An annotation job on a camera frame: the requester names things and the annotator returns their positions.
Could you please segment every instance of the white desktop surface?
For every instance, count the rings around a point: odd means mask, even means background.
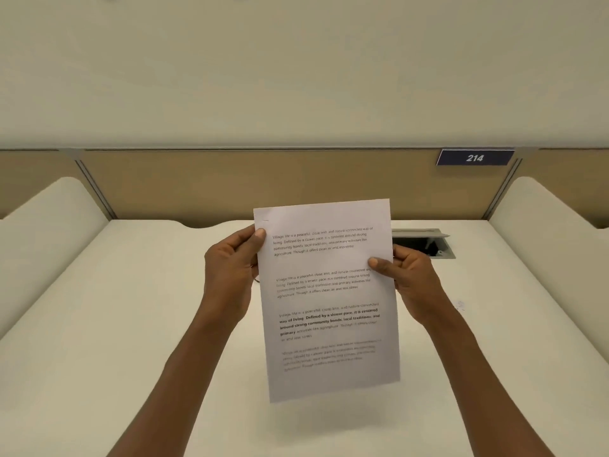
[[[0,455],[103,456],[141,407],[203,292],[195,230],[112,221],[0,340]],[[485,221],[434,260],[492,367],[557,456],[609,454],[609,364]],[[400,383],[270,405],[260,295],[229,340],[186,455],[471,456],[430,339],[399,303]]]

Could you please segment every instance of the paper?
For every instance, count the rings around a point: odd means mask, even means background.
[[[389,199],[254,209],[271,402],[400,380]]]

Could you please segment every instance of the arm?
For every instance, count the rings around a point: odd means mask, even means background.
[[[429,333],[457,399],[476,457],[552,457],[495,376],[474,334],[446,296],[431,260],[394,245],[393,263],[370,267],[392,277],[409,313]]]
[[[108,457],[184,455],[224,346],[249,306],[264,236],[264,230],[250,226],[205,254],[205,290],[197,314]]]

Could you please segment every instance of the brown panel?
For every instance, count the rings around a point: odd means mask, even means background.
[[[541,149],[513,179],[531,176],[597,227],[609,226],[609,149]]]
[[[106,209],[74,160],[56,150],[0,150],[0,217],[64,176],[85,185],[102,212]]]
[[[391,198],[395,219],[480,219],[508,167],[436,167],[439,150],[87,151],[118,218],[208,226],[255,207]]]

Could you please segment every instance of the person's left arm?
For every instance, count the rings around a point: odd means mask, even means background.
[[[246,314],[264,230],[235,232],[205,254],[205,290],[193,322],[108,457],[180,457],[228,337]]]

